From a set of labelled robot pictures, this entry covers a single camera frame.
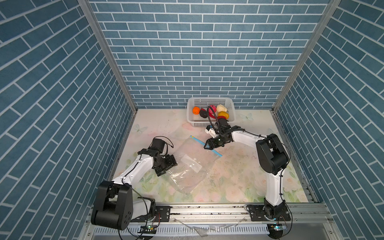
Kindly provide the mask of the clear zip top bag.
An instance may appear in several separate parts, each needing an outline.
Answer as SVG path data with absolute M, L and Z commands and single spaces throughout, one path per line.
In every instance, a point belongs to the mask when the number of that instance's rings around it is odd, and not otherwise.
M 167 170 L 164 179 L 177 191 L 183 194 L 192 192 L 223 156 L 215 150 L 206 150 L 204 145 L 201 140 L 190 136 L 174 152 L 177 165 Z

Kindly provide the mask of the pink toy fruit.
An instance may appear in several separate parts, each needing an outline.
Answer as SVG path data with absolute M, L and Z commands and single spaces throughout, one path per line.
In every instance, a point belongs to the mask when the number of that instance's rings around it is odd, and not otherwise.
M 210 105 L 210 106 L 208 107 L 208 111 L 211 112 L 211 113 L 216 113 L 217 108 L 216 108 L 216 106 L 214 106 L 214 105 Z

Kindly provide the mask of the orange toy fruit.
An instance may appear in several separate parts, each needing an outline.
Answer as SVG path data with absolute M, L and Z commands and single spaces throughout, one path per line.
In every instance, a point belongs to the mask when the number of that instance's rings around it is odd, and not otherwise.
M 199 107 L 193 107 L 193 114 L 194 115 L 199 115 L 200 114 L 200 108 Z

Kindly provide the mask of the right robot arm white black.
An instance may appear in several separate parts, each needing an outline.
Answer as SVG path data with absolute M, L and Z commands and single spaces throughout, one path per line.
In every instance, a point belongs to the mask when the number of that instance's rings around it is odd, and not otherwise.
M 283 197 L 283 173 L 290 158 L 275 134 L 256 135 L 238 129 L 223 134 L 207 131 L 212 137 L 204 145 L 206 150 L 214 150 L 228 143 L 236 142 L 254 148 L 257 151 L 259 164 L 266 173 L 267 191 L 264 198 L 264 213 L 268 220 L 278 219 L 285 211 L 286 201 Z

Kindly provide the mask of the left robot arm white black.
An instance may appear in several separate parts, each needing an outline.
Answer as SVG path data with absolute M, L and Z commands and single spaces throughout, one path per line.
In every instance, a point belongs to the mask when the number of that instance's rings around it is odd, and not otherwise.
M 134 188 L 144 175 L 154 170 L 157 176 L 162 176 L 172 167 L 177 166 L 173 155 L 162 155 L 154 148 L 142 149 L 134 162 L 112 181 L 103 181 L 97 189 L 94 201 L 91 223 L 116 230 L 125 230 L 131 220 L 140 218 L 152 220 L 156 214 L 156 201 L 137 194 Z

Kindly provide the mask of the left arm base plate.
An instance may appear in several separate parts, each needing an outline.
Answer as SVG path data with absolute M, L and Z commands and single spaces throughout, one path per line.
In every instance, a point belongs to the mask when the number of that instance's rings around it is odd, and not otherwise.
M 156 210 L 151 209 L 148 213 L 145 212 L 143 215 L 136 218 L 132 218 L 131 222 L 169 222 L 171 214 L 171 206 L 156 206 Z

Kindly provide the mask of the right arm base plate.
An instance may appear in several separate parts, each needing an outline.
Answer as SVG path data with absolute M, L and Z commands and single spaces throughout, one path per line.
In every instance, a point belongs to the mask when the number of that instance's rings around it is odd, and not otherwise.
M 265 211 L 264 205 L 246 205 L 246 211 L 249 213 L 252 222 L 262 222 L 262 221 L 290 221 L 292 216 L 286 206 L 282 208 L 274 217 L 268 217 L 267 212 Z

